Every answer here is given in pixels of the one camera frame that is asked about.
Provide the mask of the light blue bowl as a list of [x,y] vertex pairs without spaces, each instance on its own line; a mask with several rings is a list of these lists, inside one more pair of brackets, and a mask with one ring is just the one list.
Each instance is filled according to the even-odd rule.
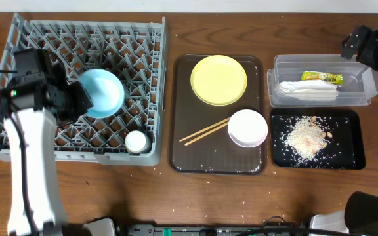
[[86,116],[101,119],[114,115],[125,101],[125,91],[121,81],[111,72],[90,69],[78,78],[89,95],[93,106]]

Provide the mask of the green yellow snack wrapper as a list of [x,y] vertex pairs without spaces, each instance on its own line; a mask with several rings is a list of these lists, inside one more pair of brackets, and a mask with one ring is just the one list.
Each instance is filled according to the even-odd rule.
[[344,83],[343,76],[341,74],[324,73],[318,71],[304,71],[301,75],[302,81],[317,79],[334,85],[342,85]]

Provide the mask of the white paper napkin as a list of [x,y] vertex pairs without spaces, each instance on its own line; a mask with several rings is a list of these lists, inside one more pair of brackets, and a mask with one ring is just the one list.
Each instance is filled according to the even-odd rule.
[[337,85],[322,80],[283,81],[276,91],[282,96],[306,101],[333,101],[338,96]]

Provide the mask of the white plastic cup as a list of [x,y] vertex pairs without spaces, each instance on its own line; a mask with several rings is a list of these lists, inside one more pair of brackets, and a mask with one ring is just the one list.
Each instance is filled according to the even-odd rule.
[[151,150],[151,141],[145,133],[134,130],[126,135],[125,147],[129,153],[148,153]]

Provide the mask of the rice food waste pile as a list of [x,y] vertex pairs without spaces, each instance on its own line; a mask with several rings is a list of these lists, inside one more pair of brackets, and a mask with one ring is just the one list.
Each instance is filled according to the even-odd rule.
[[333,133],[324,124],[325,117],[290,117],[286,125],[288,131],[281,132],[280,141],[284,155],[291,151],[291,160],[297,166],[314,163],[333,139]]

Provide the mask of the pink white bowl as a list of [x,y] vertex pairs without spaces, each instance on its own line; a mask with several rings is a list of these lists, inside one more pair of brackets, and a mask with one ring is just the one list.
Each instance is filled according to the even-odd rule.
[[261,145],[268,135],[265,118],[251,109],[235,112],[229,119],[227,130],[230,139],[243,148],[255,148]]

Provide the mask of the yellow round plate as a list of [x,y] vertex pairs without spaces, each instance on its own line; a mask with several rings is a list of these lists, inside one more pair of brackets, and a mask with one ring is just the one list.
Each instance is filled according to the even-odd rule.
[[247,73],[235,59],[212,55],[201,59],[190,75],[194,94],[213,106],[227,106],[239,100],[247,88]]

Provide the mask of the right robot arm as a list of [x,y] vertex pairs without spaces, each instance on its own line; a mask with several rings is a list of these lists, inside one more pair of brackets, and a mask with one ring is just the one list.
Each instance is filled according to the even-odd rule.
[[[378,30],[358,26],[342,42],[341,56],[356,56],[357,62],[378,71]],[[308,228],[322,235],[378,235],[378,197],[356,191],[344,210],[315,215]]]

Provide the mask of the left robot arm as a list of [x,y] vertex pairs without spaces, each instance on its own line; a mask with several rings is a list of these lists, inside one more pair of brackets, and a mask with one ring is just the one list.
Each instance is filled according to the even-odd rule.
[[44,49],[14,53],[16,74],[0,91],[9,139],[12,203],[9,235],[66,235],[68,220],[58,188],[54,140],[58,127],[93,106],[88,92],[69,83],[62,62]]

